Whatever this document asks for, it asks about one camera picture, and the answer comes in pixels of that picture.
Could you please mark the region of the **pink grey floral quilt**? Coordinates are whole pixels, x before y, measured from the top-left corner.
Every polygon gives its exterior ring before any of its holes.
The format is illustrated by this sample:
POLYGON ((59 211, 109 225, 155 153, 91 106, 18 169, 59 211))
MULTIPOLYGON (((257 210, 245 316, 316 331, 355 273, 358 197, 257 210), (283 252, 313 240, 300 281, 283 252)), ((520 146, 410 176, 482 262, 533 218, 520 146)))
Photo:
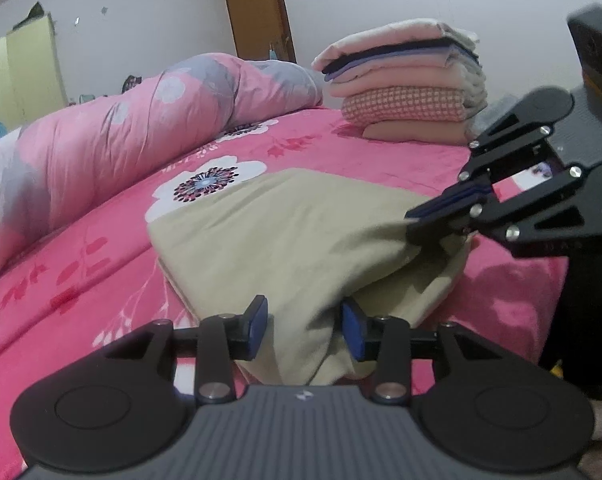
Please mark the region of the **pink grey floral quilt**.
POLYGON ((0 138, 0 274, 30 246, 171 160, 239 126, 322 102, 322 78, 282 61, 188 58, 119 96, 0 138))

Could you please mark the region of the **brown wooden door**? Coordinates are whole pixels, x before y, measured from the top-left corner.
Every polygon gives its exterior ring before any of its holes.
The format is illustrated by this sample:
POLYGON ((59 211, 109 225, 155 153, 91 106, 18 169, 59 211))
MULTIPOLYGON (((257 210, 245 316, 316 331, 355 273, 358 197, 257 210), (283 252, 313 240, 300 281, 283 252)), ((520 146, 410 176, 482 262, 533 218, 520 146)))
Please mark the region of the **brown wooden door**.
POLYGON ((284 0, 226 0, 239 58, 296 62, 284 0))

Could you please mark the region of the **stack of folded clothes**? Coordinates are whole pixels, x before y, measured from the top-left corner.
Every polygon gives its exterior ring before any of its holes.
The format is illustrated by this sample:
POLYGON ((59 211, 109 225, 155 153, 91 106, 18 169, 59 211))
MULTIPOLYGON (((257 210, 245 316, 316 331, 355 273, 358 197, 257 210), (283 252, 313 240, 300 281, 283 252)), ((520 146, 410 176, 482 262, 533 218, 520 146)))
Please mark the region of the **stack of folded clothes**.
POLYGON ((487 106, 475 32, 411 18, 356 32, 312 63, 367 140, 464 144, 487 106))

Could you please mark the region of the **pale yellow wardrobe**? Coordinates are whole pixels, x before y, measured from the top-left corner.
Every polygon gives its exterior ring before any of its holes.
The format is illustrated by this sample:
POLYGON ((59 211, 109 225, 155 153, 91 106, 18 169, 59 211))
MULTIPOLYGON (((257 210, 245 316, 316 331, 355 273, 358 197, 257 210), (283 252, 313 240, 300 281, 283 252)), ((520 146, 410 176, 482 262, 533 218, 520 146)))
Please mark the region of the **pale yellow wardrobe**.
POLYGON ((51 17, 0 38, 0 122, 16 128, 67 105, 51 17))

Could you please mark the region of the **pink floral bed blanket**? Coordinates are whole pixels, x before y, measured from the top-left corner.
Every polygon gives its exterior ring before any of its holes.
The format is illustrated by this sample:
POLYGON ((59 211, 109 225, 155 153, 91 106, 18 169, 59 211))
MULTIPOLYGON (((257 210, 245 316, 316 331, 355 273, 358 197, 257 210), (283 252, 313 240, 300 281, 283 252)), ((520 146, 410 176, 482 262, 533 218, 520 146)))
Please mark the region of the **pink floral bed blanket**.
MULTIPOLYGON (((300 167, 422 195, 455 180, 465 148, 368 142, 337 110, 314 108, 190 150, 35 246, 0 278, 0 479, 22 470, 9 414, 33 382, 155 318, 193 326, 164 280, 147 222, 171 210, 173 188, 223 164, 238 181, 264 169, 300 167)), ((531 361, 547 338, 566 259, 514 259, 477 236, 464 276, 431 316, 454 320, 531 361)))

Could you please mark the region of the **beige khaki trousers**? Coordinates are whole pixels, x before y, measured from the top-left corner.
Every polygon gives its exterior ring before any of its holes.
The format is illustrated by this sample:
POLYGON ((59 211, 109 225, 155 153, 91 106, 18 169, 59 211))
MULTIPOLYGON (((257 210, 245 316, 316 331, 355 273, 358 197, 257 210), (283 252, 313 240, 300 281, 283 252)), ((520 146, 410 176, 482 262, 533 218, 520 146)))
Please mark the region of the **beige khaki trousers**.
POLYGON ((288 169, 197 198, 148 231, 196 318, 241 313, 266 297, 265 336, 243 374, 267 385, 329 385, 374 369, 356 362, 341 337, 342 299, 416 325, 464 272, 468 238, 408 242, 405 214, 420 203, 402 188, 288 169))

